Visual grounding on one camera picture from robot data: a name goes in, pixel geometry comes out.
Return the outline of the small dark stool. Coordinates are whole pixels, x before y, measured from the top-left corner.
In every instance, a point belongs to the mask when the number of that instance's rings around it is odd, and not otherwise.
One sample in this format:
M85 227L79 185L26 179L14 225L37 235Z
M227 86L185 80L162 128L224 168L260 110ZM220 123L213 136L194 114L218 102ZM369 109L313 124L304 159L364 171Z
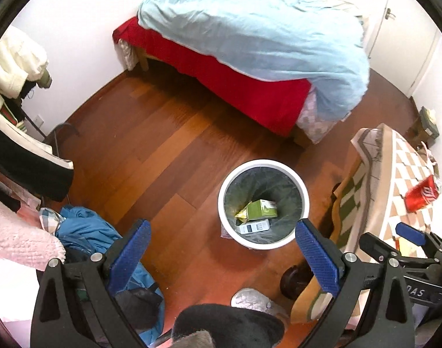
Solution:
M438 137L439 129L436 120L431 116L431 111L422 106L416 120L405 132L405 139L413 148L419 149L422 144L430 148Z

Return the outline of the blue jacket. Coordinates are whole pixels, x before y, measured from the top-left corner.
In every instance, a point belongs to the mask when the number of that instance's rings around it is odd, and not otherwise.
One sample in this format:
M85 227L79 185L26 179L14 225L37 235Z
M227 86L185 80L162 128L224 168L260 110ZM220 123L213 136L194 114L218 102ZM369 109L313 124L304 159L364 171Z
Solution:
M83 206L61 208L55 236L66 249L66 263L99 258L105 288L146 345L163 333L164 300L159 285L140 259L149 246L150 224L122 236L98 213Z

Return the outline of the black white garment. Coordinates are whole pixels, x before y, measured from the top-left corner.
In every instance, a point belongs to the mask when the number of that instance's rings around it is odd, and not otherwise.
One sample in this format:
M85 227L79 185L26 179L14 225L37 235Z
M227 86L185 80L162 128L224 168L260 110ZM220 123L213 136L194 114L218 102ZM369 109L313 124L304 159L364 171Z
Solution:
M72 185L74 165L0 113L0 172L32 194L61 202Z

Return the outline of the red cola can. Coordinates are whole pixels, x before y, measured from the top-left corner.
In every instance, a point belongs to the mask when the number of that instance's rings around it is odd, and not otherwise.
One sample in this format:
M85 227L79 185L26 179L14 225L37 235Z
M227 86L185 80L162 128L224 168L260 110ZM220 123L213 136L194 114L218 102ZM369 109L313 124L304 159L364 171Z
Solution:
M431 174L407 191L404 196L408 213L416 212L438 199L441 188L435 175Z

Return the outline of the pink fluffy cloth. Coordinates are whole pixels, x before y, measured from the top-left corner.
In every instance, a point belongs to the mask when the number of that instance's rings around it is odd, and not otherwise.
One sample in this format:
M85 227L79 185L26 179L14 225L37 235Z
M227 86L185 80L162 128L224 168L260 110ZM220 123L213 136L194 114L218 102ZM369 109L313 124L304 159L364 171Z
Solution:
M65 257L59 239L29 225L0 202L0 258L44 271L51 259L64 263Z

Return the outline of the wooden bed leg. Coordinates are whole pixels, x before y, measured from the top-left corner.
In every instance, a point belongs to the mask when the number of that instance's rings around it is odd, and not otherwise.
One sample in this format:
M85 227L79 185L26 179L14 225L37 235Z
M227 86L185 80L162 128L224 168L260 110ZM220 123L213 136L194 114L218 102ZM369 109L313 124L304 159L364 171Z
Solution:
M135 47L134 51L138 56L138 62L140 64L142 71L148 72L149 71L149 63L148 63L148 58L147 58L146 52L140 47Z

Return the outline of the checkered tablecloth table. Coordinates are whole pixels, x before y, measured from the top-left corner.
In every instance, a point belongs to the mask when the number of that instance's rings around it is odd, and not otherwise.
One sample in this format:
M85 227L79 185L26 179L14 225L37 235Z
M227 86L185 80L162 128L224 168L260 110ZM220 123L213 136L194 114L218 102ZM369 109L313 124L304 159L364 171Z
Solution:
M342 252L351 251L365 262L371 258L359 248L359 237L366 232L404 256L423 257L421 249L399 236L395 227L404 222L429 232L433 206L409 213L403 198L413 186L435 174L432 153L426 148L416 151L400 133L383 123L362 128L351 143L359 156L333 193L336 200L329 239Z

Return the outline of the grey slipper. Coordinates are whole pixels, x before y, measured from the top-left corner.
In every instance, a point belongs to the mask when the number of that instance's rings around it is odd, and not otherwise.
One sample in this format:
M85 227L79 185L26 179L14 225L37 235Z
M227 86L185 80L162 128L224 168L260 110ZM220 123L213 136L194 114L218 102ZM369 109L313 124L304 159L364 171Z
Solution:
M236 308L250 309L277 317L288 328L290 319L288 312L263 293L250 288L242 288L231 298L230 305Z

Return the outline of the red bed sheet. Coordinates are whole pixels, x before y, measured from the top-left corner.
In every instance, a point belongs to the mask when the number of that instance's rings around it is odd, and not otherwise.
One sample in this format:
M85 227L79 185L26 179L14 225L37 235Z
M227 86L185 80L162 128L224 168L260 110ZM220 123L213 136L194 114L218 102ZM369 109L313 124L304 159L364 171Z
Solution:
M267 82L243 75L215 57L197 53L161 34L144 29L133 17L112 33L178 72L197 79L223 101L274 134L287 137L299 117L311 84L305 79Z

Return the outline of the checkered mattress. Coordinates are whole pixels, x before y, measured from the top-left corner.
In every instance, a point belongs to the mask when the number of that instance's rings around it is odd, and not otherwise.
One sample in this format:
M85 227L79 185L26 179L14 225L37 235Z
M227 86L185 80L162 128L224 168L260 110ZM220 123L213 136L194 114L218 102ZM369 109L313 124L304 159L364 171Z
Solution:
M296 120L296 126L316 145L337 123L338 120L323 120L318 117L316 91L312 86Z

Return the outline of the white door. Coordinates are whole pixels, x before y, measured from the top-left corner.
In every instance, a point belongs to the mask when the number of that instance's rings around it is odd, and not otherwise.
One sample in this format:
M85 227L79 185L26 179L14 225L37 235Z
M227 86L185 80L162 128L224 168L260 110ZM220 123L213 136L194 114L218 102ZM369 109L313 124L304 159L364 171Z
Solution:
M370 67L410 97L430 61L437 27L417 0L385 0L376 22Z

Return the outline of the light blue duvet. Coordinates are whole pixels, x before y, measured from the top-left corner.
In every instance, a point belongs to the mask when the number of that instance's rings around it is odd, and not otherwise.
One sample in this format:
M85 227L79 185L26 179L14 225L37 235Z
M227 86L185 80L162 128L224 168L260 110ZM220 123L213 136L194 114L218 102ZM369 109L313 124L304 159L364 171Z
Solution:
M353 13L322 0L145 0L138 23L254 79L307 79L318 115L345 118L365 95L370 62Z

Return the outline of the green carton box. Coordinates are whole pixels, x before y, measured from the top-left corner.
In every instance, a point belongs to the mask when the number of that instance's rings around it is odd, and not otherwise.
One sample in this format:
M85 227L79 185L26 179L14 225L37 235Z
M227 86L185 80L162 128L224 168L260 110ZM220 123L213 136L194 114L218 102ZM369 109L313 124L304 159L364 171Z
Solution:
M248 203L235 215L235 218L245 223L264 218L276 218L277 215L277 205L273 201L257 200Z

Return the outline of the dark round table foot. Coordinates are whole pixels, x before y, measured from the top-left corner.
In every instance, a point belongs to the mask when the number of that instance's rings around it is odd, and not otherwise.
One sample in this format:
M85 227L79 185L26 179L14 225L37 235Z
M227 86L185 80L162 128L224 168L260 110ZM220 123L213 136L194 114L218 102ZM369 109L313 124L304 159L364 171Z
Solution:
M306 262L289 267L282 275L280 290L283 296L296 300L304 291L314 274Z

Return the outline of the white blue small box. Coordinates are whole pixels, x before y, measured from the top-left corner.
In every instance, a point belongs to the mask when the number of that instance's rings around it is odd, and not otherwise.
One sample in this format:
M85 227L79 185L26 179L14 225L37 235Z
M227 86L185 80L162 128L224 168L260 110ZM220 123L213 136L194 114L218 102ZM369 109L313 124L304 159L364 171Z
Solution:
M241 235L262 233L269 229L270 229L270 222L268 219L245 222L236 227L236 231Z

